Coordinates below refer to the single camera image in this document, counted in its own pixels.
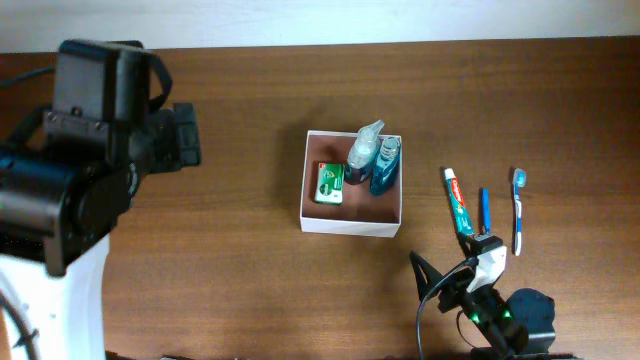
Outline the green white soap box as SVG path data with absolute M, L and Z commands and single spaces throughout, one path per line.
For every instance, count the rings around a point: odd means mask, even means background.
M 344 165 L 319 163 L 314 201 L 319 204 L 339 206 L 343 203 L 343 191 Z

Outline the teal mouthwash bottle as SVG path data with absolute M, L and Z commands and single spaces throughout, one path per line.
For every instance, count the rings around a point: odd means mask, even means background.
M 374 196 L 382 195 L 394 184 L 401 147 L 399 137 L 387 137 L 383 140 L 370 184 L 370 193 Z

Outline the clear foaming soap pump bottle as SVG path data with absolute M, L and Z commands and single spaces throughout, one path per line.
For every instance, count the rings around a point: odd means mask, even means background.
M 351 147 L 345 170 L 345 180 L 351 185 L 364 182 L 372 173 L 373 162 L 380 147 L 379 134 L 384 128 L 382 119 L 362 127 Z

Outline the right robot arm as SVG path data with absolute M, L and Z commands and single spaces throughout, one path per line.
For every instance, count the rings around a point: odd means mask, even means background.
M 424 308 L 436 298 L 441 313 L 459 309 L 489 343 L 473 349 L 473 359 L 550 359 L 549 348 L 556 337 L 554 299 L 531 288 L 502 298 L 495 284 L 506 268 L 503 240 L 492 234 L 458 234 L 457 238 L 465 259 L 445 274 L 418 253 L 409 254 L 420 301 L 415 325 L 419 357 L 425 357 Z

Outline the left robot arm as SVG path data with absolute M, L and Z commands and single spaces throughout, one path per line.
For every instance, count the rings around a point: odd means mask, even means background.
M 200 165 L 196 114 L 136 40 L 66 40 L 53 72 L 1 144 L 1 314 L 13 359 L 104 359 L 111 232 L 144 178 Z

